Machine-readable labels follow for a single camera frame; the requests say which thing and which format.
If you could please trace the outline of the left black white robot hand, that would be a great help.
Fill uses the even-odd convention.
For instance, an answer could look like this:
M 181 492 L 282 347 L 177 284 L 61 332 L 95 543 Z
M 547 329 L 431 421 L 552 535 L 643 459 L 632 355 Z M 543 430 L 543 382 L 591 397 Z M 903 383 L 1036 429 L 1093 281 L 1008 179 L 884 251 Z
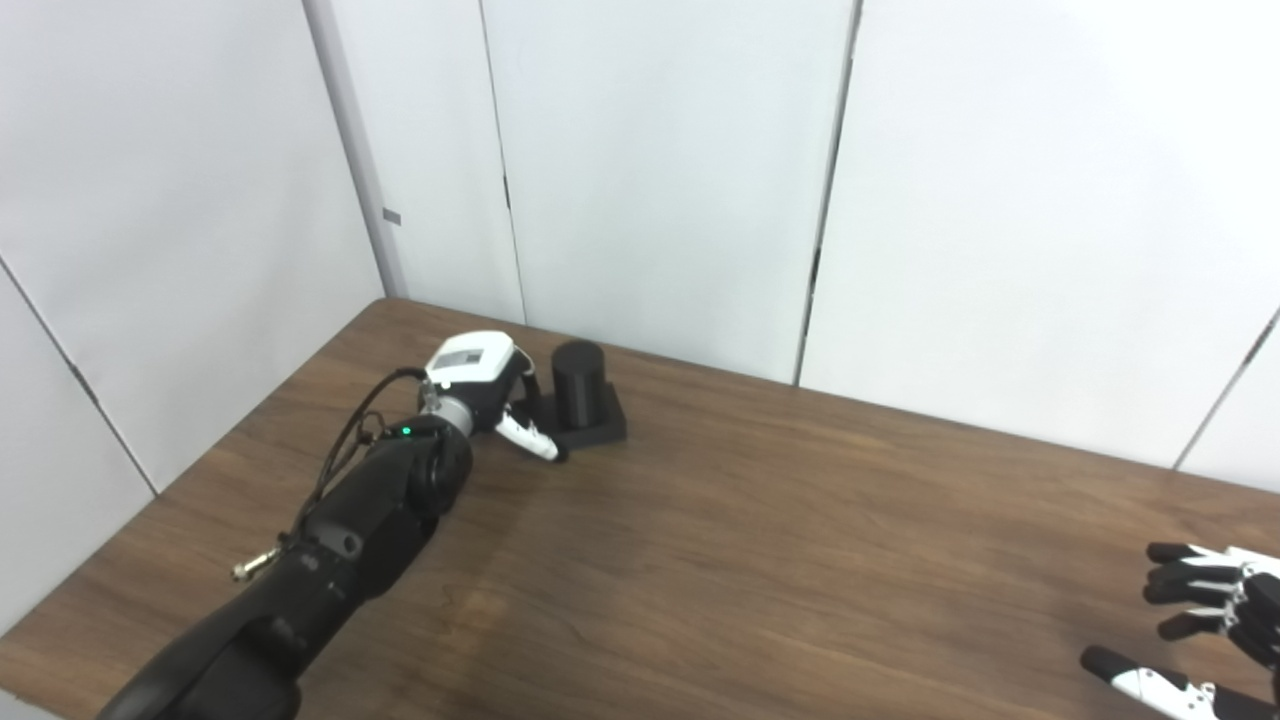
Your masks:
M 502 331 L 475 331 L 443 342 L 424 366 L 419 387 L 419 411 L 436 416 L 462 437 L 495 433 L 532 456 L 564 462 L 570 452 L 541 430 L 513 396 L 541 400 L 541 386 L 532 359 Z

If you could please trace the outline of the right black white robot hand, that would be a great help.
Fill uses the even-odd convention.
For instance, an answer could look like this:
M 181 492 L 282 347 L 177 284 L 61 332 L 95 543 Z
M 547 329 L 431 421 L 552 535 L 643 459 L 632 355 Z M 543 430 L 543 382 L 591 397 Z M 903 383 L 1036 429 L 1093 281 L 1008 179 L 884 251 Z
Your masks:
M 1161 621 L 1166 642 L 1196 635 L 1230 641 L 1270 675 L 1277 693 L 1279 562 L 1266 553 L 1229 546 L 1153 542 L 1142 594 L 1152 606 L 1180 605 Z M 1087 647 L 1080 666 L 1114 691 L 1167 719 L 1275 719 L 1277 700 L 1258 700 L 1221 683 L 1196 683 L 1187 674 L 1137 662 L 1103 646 Z

